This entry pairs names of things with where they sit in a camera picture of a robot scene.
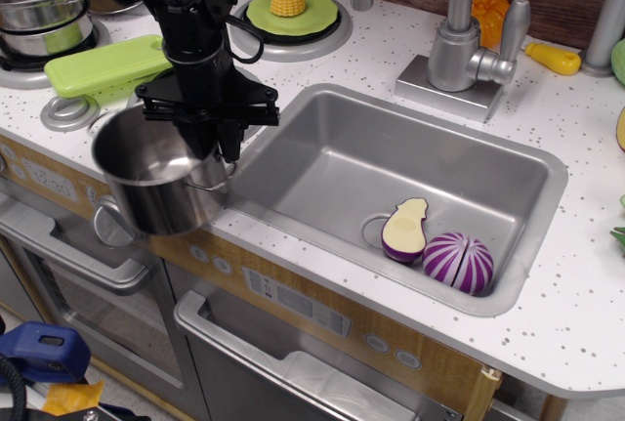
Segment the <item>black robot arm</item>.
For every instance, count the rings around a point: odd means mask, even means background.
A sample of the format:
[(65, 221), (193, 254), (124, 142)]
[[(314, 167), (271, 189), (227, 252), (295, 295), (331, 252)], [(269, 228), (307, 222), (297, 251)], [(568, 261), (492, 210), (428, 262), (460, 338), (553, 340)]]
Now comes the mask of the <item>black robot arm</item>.
[(137, 87), (146, 119), (170, 121), (197, 152), (216, 148), (238, 160), (244, 132), (275, 126), (277, 92), (236, 68), (229, 26), (247, 29), (231, 14), (236, 0), (143, 0), (159, 24), (171, 69)]

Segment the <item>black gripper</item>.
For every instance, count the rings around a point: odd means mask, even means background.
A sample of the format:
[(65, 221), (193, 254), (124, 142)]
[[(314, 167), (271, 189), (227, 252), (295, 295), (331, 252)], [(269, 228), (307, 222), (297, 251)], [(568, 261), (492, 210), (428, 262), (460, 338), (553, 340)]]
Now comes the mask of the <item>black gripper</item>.
[[(219, 142), (224, 160), (235, 162), (244, 132), (240, 126), (278, 124), (277, 91), (239, 71), (227, 52), (171, 64), (135, 94), (147, 119), (175, 123), (196, 158), (213, 155)], [(218, 137), (212, 124), (219, 124)]]

